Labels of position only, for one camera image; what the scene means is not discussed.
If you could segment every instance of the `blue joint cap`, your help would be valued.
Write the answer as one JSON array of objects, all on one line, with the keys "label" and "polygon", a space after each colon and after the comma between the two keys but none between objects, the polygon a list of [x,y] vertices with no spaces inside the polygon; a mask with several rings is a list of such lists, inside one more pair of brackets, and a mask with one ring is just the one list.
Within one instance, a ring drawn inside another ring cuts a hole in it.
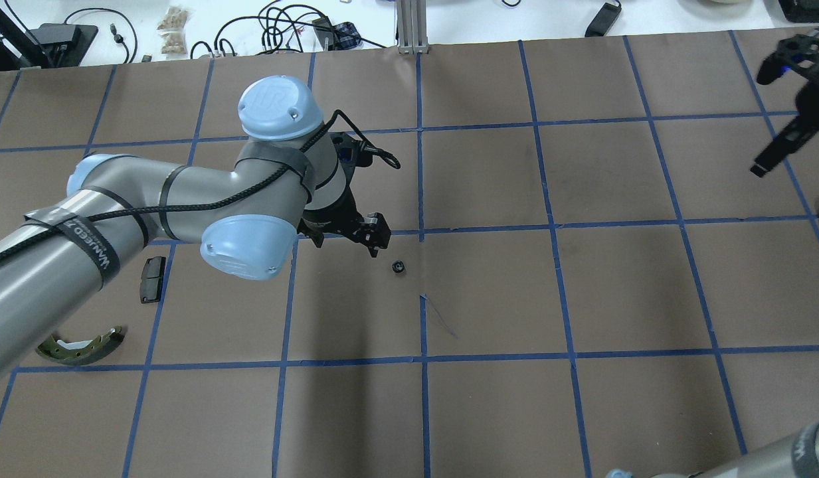
[{"label": "blue joint cap", "polygon": [[251,84],[238,101],[244,132],[264,141],[287,141],[318,129],[323,113],[312,91],[293,76],[269,76]]},{"label": "blue joint cap", "polygon": [[282,269],[297,239],[288,221],[261,214],[222,218],[206,227],[199,251],[214,269],[251,281],[266,281]]},{"label": "blue joint cap", "polygon": [[91,171],[100,164],[105,163],[105,161],[117,156],[118,155],[115,154],[93,154],[79,161],[76,165],[75,172],[73,172],[66,181],[66,195],[72,196],[78,193],[84,184],[84,180],[88,178]]}]

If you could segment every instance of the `cable connector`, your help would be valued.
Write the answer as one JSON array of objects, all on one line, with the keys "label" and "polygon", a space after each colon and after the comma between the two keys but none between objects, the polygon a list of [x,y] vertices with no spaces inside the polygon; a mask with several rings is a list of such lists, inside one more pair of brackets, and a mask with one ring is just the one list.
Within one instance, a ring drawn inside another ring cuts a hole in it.
[{"label": "cable connector", "polygon": [[111,28],[111,34],[114,35],[114,42],[115,43],[125,42],[125,40],[123,39],[123,35],[120,35],[120,33],[117,33],[117,25],[112,23],[110,28]]}]

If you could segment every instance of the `velcro strap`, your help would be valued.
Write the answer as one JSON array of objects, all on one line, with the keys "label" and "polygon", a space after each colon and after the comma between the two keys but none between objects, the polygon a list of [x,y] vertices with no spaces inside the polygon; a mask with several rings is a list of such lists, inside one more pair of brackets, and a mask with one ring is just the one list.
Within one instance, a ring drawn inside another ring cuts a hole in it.
[{"label": "velcro strap", "polygon": [[93,261],[105,287],[120,272],[120,257],[99,230],[84,216],[63,208],[43,208],[27,212],[26,224],[54,228],[76,244]]}]

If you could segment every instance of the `plastic bag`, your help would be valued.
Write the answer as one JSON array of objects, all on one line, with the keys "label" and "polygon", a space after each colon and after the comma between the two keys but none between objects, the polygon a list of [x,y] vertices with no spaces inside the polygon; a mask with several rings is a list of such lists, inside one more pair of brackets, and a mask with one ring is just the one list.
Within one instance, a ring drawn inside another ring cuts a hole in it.
[{"label": "plastic bag", "polygon": [[185,23],[191,18],[191,10],[179,6],[170,6],[167,14],[158,23],[156,30],[162,39],[161,52],[170,55],[188,53],[185,43]]}]

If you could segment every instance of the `black pole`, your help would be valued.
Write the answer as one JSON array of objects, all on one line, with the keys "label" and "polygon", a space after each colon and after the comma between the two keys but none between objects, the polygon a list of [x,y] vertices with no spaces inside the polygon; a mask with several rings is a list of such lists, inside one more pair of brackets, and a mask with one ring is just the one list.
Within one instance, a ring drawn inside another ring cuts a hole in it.
[{"label": "black pole", "polygon": [[14,45],[23,57],[35,66],[51,68],[52,64],[42,52],[39,45],[36,45],[24,31],[20,30],[16,24],[0,9],[0,33],[5,40]]}]

